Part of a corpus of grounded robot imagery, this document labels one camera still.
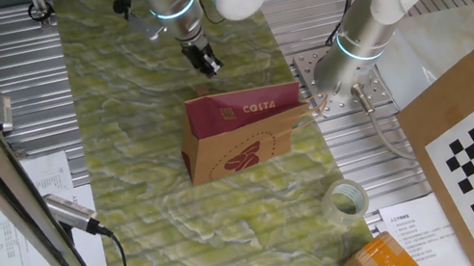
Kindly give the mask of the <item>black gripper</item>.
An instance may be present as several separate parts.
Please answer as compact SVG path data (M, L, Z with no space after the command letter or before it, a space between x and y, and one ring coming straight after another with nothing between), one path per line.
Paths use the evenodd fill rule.
M212 56L212 48L209 44L198 48L197 45L183 44L181 47L183 55L191 62L195 70L205 74L207 77L214 77L219 72L223 64L219 59Z

